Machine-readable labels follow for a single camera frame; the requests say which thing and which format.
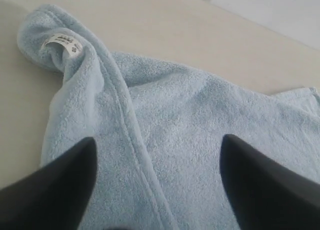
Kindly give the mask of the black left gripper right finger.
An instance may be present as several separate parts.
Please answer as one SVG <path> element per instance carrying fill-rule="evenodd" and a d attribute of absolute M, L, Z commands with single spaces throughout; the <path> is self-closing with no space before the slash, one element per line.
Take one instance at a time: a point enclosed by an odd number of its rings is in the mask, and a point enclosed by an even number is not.
<path fill-rule="evenodd" d="M 318 230 L 320 185 L 233 134 L 223 136 L 220 176 L 242 230 Z"/>

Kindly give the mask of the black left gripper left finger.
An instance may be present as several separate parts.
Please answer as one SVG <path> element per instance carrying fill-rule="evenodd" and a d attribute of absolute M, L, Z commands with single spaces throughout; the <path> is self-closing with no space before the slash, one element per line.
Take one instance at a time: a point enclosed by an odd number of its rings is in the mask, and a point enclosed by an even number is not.
<path fill-rule="evenodd" d="M 76 230 L 97 177 L 97 147 L 86 137 L 49 164 L 1 189 L 2 230 Z"/>

